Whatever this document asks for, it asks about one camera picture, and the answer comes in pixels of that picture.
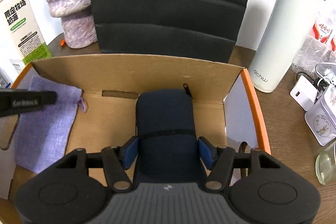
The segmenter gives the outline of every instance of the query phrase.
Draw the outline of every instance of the green label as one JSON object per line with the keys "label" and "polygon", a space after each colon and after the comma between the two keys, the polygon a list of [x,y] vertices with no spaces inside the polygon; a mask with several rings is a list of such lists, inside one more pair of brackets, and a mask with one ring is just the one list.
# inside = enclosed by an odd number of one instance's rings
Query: green label
{"label": "green label", "polygon": [[47,47],[47,44],[43,43],[39,45],[35,50],[33,50],[30,54],[28,54],[22,61],[26,65],[33,60],[50,58],[50,57],[52,56]]}
{"label": "green label", "polygon": [[20,25],[22,25],[24,22],[26,22],[26,18],[21,19],[18,23],[16,23],[13,27],[11,27],[11,31],[14,31],[17,27],[19,27]]}

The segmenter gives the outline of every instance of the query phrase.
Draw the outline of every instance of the wooden desk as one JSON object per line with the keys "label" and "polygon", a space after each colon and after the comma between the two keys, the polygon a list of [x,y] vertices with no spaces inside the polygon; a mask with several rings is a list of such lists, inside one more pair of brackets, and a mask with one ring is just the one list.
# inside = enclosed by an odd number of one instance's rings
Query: wooden desk
{"label": "wooden desk", "polygon": [[[100,53],[98,43],[86,48],[59,48],[63,35],[56,37],[48,47],[53,56]],[[254,51],[236,46],[229,63],[248,67]],[[305,111],[289,95],[295,84],[295,73],[289,70],[272,93],[257,90],[265,119],[272,155],[315,185],[321,194],[321,207],[314,224],[336,223],[336,184],[322,186],[315,174],[315,159],[322,150],[305,123]]]}

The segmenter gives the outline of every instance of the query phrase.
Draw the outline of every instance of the white charger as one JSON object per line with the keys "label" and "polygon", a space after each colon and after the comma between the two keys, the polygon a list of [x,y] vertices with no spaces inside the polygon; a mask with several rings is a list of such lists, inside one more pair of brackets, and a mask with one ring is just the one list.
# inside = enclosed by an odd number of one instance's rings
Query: white charger
{"label": "white charger", "polygon": [[301,75],[290,95],[305,111],[308,111],[314,105],[317,93],[317,88]]}

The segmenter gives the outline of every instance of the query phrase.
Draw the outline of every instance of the plastic water bottle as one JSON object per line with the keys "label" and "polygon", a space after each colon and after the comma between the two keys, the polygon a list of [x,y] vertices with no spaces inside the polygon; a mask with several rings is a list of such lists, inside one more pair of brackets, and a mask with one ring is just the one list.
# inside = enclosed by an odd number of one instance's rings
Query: plastic water bottle
{"label": "plastic water bottle", "polygon": [[248,69],[256,89],[272,92],[280,83],[315,22],[319,2],[276,0]]}

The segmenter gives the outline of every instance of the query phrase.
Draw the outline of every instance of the orange object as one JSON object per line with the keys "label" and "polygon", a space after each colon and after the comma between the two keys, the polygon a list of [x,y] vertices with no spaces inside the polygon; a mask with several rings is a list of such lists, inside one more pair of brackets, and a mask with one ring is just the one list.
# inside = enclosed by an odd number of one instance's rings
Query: orange object
{"label": "orange object", "polygon": [[66,44],[65,39],[62,39],[61,42],[59,43],[59,45],[60,45],[61,47],[65,46],[65,44]]}
{"label": "orange object", "polygon": [[261,107],[251,77],[247,69],[243,69],[240,75],[241,79],[243,80],[247,98],[250,104],[252,118],[254,121],[255,131],[257,135],[258,146],[261,150],[271,155],[271,148],[268,141],[264,117],[261,112]]}

